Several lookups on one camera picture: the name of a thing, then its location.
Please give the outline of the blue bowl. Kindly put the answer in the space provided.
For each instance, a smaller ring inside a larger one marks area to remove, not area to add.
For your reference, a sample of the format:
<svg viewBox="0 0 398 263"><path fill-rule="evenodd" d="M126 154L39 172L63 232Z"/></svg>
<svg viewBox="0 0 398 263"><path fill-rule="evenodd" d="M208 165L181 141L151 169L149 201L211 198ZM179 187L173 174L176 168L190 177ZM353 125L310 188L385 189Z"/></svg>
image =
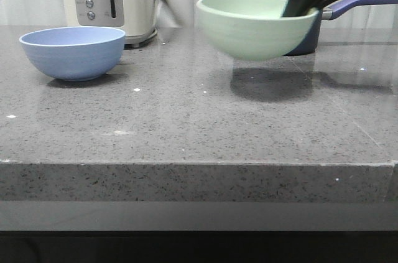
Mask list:
<svg viewBox="0 0 398 263"><path fill-rule="evenodd" d="M41 73L66 81L86 81L119 63L125 31L98 26L57 27L24 34L19 42Z"/></svg>

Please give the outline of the green bowl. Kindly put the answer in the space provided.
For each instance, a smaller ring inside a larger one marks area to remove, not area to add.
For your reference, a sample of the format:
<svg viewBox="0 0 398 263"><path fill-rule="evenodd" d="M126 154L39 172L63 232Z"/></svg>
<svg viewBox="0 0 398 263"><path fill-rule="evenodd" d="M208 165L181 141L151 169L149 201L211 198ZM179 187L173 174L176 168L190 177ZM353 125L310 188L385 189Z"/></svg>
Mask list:
<svg viewBox="0 0 398 263"><path fill-rule="evenodd" d="M214 48L233 58L264 61L299 46L318 17L284 17L288 0L199 0L197 25Z"/></svg>

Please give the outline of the dark blue saucepan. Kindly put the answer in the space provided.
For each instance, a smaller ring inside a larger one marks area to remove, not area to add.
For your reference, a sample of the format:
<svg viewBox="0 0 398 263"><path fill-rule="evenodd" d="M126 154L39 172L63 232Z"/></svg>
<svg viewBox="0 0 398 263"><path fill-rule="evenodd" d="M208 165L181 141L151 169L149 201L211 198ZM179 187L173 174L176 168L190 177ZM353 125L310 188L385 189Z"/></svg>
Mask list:
<svg viewBox="0 0 398 263"><path fill-rule="evenodd" d="M350 9L357 6L397 4L397 0L340 0L319 11L315 22L302 42L286 56L308 55L313 53L318 46L322 20L334 20Z"/></svg>

